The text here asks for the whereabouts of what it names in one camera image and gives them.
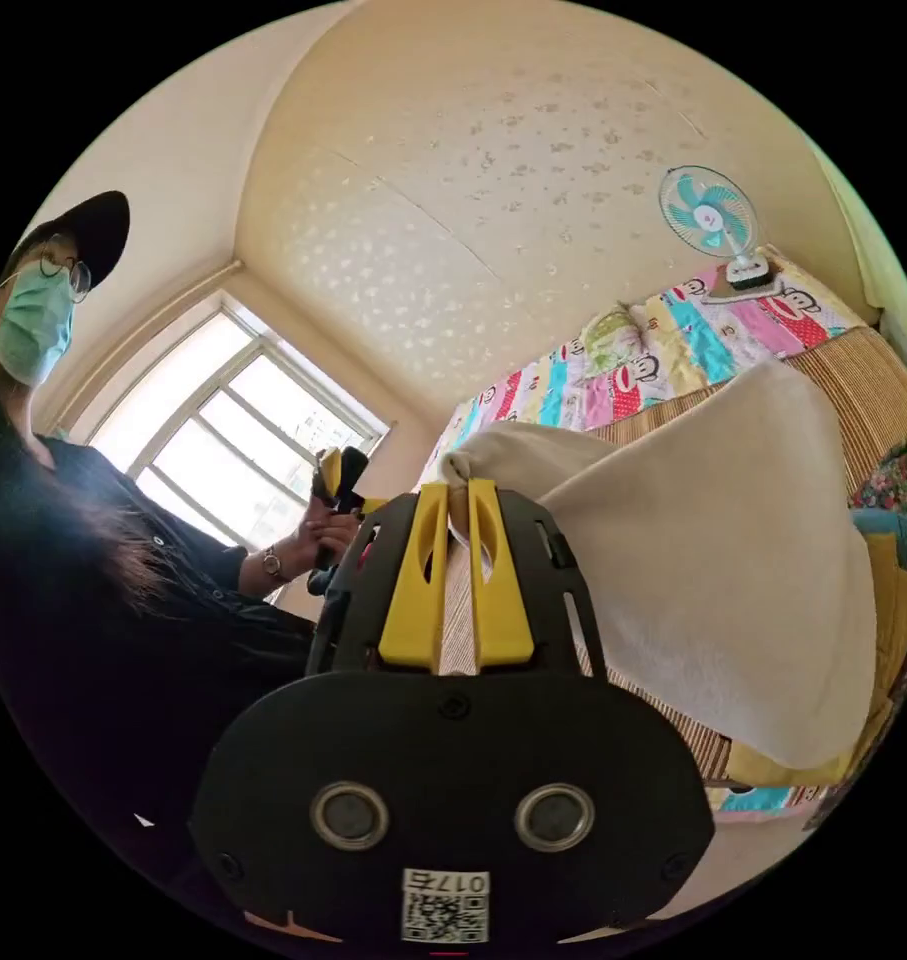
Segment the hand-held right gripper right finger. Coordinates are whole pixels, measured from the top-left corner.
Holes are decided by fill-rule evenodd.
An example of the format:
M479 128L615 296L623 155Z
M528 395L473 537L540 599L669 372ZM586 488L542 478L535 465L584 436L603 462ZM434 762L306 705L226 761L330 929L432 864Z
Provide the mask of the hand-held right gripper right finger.
M534 640L495 483L470 480L467 503L475 665L526 665Z

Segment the person's left hand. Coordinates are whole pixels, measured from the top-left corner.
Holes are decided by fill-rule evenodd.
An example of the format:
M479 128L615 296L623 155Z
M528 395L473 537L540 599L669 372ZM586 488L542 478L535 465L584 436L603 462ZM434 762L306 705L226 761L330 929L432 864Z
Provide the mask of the person's left hand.
M338 563L354 541L361 520L356 511L338 513L312 496L288 545L292 580L318 569L319 555Z

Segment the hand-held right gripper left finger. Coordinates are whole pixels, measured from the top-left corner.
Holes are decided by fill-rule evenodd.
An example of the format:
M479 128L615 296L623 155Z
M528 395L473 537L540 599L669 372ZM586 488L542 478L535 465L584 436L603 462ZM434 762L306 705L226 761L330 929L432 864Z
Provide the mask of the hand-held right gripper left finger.
M420 488L378 655L389 667L437 669L445 623L448 486Z

